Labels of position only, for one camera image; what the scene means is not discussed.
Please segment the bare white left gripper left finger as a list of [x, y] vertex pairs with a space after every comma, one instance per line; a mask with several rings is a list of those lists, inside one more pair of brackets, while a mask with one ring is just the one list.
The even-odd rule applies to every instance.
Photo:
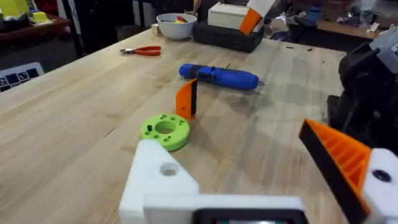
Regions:
[[147, 194], [198, 194], [198, 182], [156, 140], [139, 141], [119, 203], [121, 223], [144, 223]]

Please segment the white orange left gripper right finger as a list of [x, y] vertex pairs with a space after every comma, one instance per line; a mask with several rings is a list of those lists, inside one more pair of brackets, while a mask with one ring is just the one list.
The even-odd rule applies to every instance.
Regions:
[[397, 224], [397, 156], [305, 119], [299, 138], [348, 223]]

